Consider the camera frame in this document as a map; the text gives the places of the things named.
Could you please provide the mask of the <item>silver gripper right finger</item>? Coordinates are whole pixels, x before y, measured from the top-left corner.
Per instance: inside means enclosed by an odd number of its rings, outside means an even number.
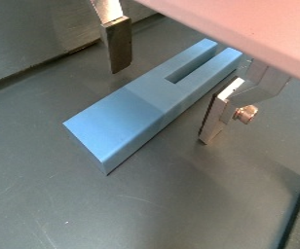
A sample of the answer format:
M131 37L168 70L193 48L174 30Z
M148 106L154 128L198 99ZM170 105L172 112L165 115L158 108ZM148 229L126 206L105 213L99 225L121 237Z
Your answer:
M234 77L213 95L198 139L209 144L232 120L249 124L257 116L256 103L277 96L290 76L261 60L253 59L245 77Z

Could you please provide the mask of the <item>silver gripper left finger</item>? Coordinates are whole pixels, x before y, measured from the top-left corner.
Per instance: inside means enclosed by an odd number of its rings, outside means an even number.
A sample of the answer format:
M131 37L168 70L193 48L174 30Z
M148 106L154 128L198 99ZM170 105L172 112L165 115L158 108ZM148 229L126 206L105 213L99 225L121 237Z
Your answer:
M125 15L119 0L90 0L101 20L101 38L109 50L113 73L131 63L131 19Z

